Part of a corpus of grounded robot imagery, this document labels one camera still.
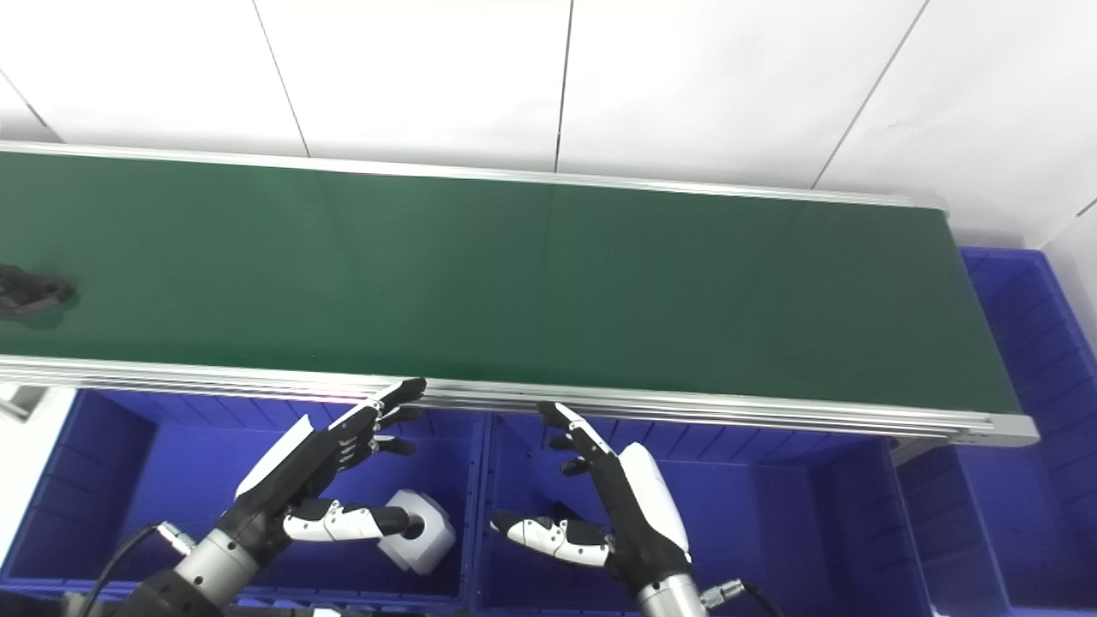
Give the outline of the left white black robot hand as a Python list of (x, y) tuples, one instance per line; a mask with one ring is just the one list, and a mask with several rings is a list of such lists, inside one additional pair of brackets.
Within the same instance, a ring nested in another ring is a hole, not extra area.
[(410, 456), (416, 447), (381, 430), (417, 419), (427, 380), (407, 379), (364, 399), (324, 429), (304, 424), (306, 433), (283, 452), (265, 455), (272, 468), (244, 481), (231, 507), (215, 530), (230, 551), (244, 552), (258, 566), (292, 542), (357, 542), (384, 536), (423, 532), (423, 517), (400, 506), (364, 506), (323, 500), (333, 476), (378, 452)]

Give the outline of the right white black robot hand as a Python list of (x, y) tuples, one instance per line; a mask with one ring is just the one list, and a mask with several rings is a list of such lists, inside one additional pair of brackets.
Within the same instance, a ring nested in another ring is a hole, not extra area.
[(671, 577), (689, 577), (688, 534), (661, 469), (645, 446), (633, 442), (617, 452), (590, 422), (559, 402), (538, 403), (538, 414), (545, 425), (561, 429), (552, 448), (576, 452), (561, 472), (591, 476), (608, 527), (498, 509), (490, 517), (491, 530), (572, 565), (604, 569), (635, 601), (667, 588)]

